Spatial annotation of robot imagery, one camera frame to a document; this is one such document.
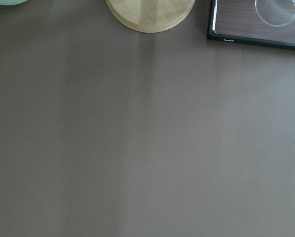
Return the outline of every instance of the wooden coaster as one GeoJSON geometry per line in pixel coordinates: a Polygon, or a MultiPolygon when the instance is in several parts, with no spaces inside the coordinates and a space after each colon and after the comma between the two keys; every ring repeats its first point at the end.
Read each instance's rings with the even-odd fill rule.
{"type": "Polygon", "coordinates": [[[125,26],[141,32],[168,30],[182,22],[195,0],[106,0],[113,15],[125,26]]]}

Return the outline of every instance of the mint green bowl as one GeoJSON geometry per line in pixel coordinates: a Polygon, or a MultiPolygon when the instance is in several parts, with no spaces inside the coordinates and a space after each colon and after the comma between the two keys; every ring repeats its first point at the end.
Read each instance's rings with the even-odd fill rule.
{"type": "Polygon", "coordinates": [[[16,5],[25,1],[27,0],[0,0],[0,5],[16,5]]]}

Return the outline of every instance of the brown tabletop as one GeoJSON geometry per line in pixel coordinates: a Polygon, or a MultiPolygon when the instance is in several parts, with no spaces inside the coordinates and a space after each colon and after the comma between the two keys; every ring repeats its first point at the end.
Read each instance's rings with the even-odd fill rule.
{"type": "Polygon", "coordinates": [[[0,237],[295,237],[295,51],[207,41],[208,14],[0,6],[0,237]]]}

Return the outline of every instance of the black frame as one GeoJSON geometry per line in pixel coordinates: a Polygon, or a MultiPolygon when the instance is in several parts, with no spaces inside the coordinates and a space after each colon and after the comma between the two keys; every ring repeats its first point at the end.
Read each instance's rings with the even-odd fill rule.
{"type": "Polygon", "coordinates": [[[210,3],[210,14],[209,14],[209,24],[207,30],[207,39],[209,40],[217,40],[217,41],[226,41],[232,43],[243,43],[243,44],[252,44],[258,46],[266,46],[272,48],[283,48],[283,49],[292,49],[295,50],[295,43],[288,42],[280,42],[280,41],[272,41],[266,39],[257,39],[257,38],[248,38],[248,37],[240,37],[240,36],[231,36],[231,35],[223,35],[218,34],[213,31],[213,19],[214,19],[214,11],[215,6],[218,3],[218,0],[211,0],[210,3]]]}

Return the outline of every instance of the glass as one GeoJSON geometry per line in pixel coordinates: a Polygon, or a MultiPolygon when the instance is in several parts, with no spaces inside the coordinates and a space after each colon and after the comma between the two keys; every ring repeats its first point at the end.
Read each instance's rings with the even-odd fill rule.
{"type": "Polygon", "coordinates": [[[295,22],[295,0],[255,0],[255,9],[269,26],[281,27],[295,22]]]}
{"type": "Polygon", "coordinates": [[[0,5],[16,5],[25,1],[27,0],[0,0],[0,5]]]}

